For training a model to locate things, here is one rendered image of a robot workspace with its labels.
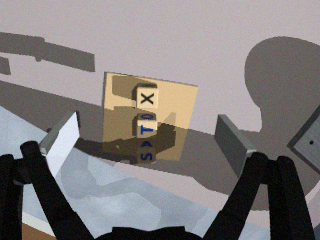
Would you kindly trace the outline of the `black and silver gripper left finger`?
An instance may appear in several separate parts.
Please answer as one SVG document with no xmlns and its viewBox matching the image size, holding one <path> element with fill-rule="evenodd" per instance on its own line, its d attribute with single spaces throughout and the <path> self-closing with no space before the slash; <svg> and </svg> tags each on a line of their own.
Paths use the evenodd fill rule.
<svg viewBox="0 0 320 240">
<path fill-rule="evenodd" d="M 68 112 L 39 144 L 21 144 L 23 158 L 0 156 L 0 240 L 22 240 L 26 184 L 33 184 L 57 240 L 95 240 L 54 179 L 78 138 L 76 112 Z"/>
</svg>

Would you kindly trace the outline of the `beige letter block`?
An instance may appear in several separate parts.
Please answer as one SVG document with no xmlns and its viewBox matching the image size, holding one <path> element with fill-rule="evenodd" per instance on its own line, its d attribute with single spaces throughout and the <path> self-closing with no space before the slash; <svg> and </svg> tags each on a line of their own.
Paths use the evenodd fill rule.
<svg viewBox="0 0 320 240">
<path fill-rule="evenodd" d="M 155 140 L 138 140 L 137 142 L 137 163 L 156 163 L 156 142 Z"/>
<path fill-rule="evenodd" d="M 157 109 L 158 107 L 158 85 L 151 83 L 138 83 L 136 93 L 136 107 Z"/>
<path fill-rule="evenodd" d="M 137 115 L 137 138 L 156 138 L 157 114 L 138 113 Z"/>
</svg>

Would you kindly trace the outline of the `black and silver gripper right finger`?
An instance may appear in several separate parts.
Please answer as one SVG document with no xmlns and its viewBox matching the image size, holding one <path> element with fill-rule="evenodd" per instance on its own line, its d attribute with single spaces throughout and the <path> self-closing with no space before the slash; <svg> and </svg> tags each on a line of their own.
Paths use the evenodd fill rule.
<svg viewBox="0 0 320 240">
<path fill-rule="evenodd" d="M 270 240 L 316 240 L 291 158 L 257 152 L 225 114 L 218 114 L 214 139 L 239 180 L 202 240 L 238 240 L 260 184 L 268 188 Z"/>
</svg>

